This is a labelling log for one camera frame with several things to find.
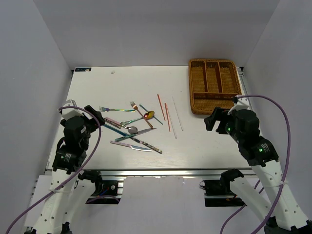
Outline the iridescent rainbow fork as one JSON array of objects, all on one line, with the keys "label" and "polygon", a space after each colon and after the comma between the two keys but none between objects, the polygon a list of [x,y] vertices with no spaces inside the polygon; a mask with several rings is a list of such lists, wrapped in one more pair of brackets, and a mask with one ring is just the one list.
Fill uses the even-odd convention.
[{"label": "iridescent rainbow fork", "polygon": [[110,111],[114,111],[114,112],[130,112],[133,113],[135,112],[135,110],[127,110],[127,109],[110,109],[110,108],[106,108],[106,107],[101,107],[99,106],[98,108],[101,112],[110,112]]}]

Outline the silver spoon patterned handle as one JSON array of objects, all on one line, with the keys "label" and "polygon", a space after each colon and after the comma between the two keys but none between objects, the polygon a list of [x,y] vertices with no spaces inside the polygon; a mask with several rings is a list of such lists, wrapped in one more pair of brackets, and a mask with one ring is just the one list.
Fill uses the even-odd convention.
[{"label": "silver spoon patterned handle", "polygon": [[113,126],[119,128],[119,129],[121,129],[121,128],[127,129],[128,132],[129,132],[130,134],[137,134],[137,133],[138,133],[137,127],[134,127],[134,126],[128,127],[127,125],[126,125],[126,126],[125,126],[125,125],[122,125],[121,123],[119,123],[119,122],[117,122],[117,121],[115,121],[115,120],[112,120],[112,119],[110,119],[110,118],[107,118],[107,117],[105,117],[104,120],[105,120],[107,123],[109,123],[109,124],[111,124],[111,125],[113,125]]}]

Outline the rose gold fork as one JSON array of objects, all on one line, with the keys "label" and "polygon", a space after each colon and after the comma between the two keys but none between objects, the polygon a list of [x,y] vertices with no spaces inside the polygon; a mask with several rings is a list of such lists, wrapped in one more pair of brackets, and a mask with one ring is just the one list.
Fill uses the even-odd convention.
[{"label": "rose gold fork", "polygon": [[137,112],[141,115],[141,117],[146,121],[146,123],[149,125],[149,127],[150,127],[151,129],[153,129],[153,128],[154,128],[153,125],[152,125],[152,124],[146,119],[146,117],[141,113],[141,111],[138,109],[137,105],[136,105],[133,101],[130,102],[130,105],[132,106],[132,108],[133,108],[135,111],[137,111]]}]

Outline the teal chopstick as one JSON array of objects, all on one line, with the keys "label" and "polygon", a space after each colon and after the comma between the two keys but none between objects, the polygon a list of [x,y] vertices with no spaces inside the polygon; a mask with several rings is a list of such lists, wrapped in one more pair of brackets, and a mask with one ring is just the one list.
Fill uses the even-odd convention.
[{"label": "teal chopstick", "polygon": [[[139,104],[139,106],[143,109],[143,110],[145,110],[146,112],[149,112],[149,110],[147,110],[144,106],[142,106],[141,104]],[[158,119],[158,118],[156,118],[156,116],[154,115],[154,117],[153,117],[155,120],[157,120],[160,124],[162,124],[163,125],[163,123]]]}]

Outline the white chopstick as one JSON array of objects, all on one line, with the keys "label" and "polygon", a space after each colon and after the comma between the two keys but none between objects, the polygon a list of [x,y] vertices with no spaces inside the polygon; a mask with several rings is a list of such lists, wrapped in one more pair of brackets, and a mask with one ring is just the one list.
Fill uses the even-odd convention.
[{"label": "white chopstick", "polygon": [[174,107],[175,107],[175,111],[176,111],[176,115],[177,115],[177,118],[178,118],[178,121],[179,121],[179,125],[181,127],[181,130],[184,131],[183,124],[181,122],[181,119],[180,119],[180,116],[179,116],[179,112],[178,112],[178,109],[177,109],[177,106],[176,106],[176,103],[175,103],[175,100],[174,100],[173,96],[172,96],[172,101],[173,101],[173,104],[174,104]]},{"label": "white chopstick", "polygon": [[174,128],[174,125],[173,125],[173,121],[172,121],[172,118],[171,118],[171,114],[170,114],[170,111],[169,111],[168,107],[167,107],[167,111],[168,111],[168,116],[169,116],[169,120],[170,120],[172,131],[174,133],[175,139],[177,139],[176,131],[175,131],[175,128]]}]

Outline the gold bowl iridescent spoon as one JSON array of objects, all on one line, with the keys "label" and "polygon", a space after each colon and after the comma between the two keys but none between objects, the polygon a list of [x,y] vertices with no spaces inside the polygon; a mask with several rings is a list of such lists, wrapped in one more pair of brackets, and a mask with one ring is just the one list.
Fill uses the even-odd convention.
[{"label": "gold bowl iridescent spoon", "polygon": [[[147,113],[144,114],[144,116],[146,117],[147,120],[150,120],[154,117],[154,111],[149,111]],[[129,120],[129,121],[123,121],[120,123],[121,126],[126,126],[126,125],[129,125],[133,122],[136,122],[136,121],[139,121],[139,120],[142,120],[143,118],[140,117],[140,118],[136,118],[136,119],[132,119],[132,120]]]}]

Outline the orange chopstick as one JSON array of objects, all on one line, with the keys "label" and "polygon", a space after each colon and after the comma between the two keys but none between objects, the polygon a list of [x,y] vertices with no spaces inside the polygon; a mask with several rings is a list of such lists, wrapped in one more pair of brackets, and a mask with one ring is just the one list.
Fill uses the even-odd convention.
[{"label": "orange chopstick", "polygon": [[169,129],[169,132],[171,132],[170,118],[169,118],[169,112],[168,112],[167,103],[165,103],[165,112],[166,112],[166,117],[167,117],[168,129]]},{"label": "orange chopstick", "polygon": [[157,94],[157,98],[158,98],[158,102],[159,102],[159,105],[160,105],[160,108],[161,108],[163,119],[164,119],[164,121],[166,121],[164,110],[163,110],[163,106],[162,106],[162,102],[161,102],[159,94]]}]

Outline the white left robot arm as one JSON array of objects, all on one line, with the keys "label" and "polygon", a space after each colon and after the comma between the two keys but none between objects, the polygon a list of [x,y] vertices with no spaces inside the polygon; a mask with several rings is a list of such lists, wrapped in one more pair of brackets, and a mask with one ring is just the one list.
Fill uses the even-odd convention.
[{"label": "white left robot arm", "polygon": [[64,136],[58,141],[52,165],[48,194],[36,204],[43,208],[30,234],[69,234],[70,226],[91,194],[103,189],[103,182],[92,171],[82,168],[91,159],[87,155],[91,133],[100,131],[105,120],[90,105],[74,107],[73,102],[60,110]]}]

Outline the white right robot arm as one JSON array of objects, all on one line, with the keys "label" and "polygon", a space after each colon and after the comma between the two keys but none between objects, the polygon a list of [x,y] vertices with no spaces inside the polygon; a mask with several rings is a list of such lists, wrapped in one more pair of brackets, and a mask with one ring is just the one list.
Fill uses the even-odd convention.
[{"label": "white right robot arm", "polygon": [[230,113],[215,108],[204,119],[206,129],[229,135],[237,143],[240,154],[257,175],[267,195],[263,198],[238,169],[221,175],[220,188],[225,194],[236,194],[253,211],[261,224],[253,231],[267,234],[310,234],[312,222],[303,213],[285,181],[286,170],[281,169],[273,144],[260,135],[256,113],[245,109]]}]

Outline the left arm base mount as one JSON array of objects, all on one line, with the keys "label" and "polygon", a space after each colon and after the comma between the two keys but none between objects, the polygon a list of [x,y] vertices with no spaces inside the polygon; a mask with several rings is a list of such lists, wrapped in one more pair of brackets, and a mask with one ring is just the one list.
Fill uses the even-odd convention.
[{"label": "left arm base mount", "polygon": [[118,180],[104,179],[100,171],[85,170],[78,175],[78,185],[83,182],[90,187],[91,194],[87,198],[86,204],[119,204]]}]

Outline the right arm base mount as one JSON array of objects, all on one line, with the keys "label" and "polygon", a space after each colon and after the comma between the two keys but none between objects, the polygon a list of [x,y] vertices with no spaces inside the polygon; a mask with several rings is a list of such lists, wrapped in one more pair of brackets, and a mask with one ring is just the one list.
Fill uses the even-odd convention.
[{"label": "right arm base mount", "polygon": [[199,187],[204,191],[205,207],[241,207],[245,204],[220,180],[203,180]]}]

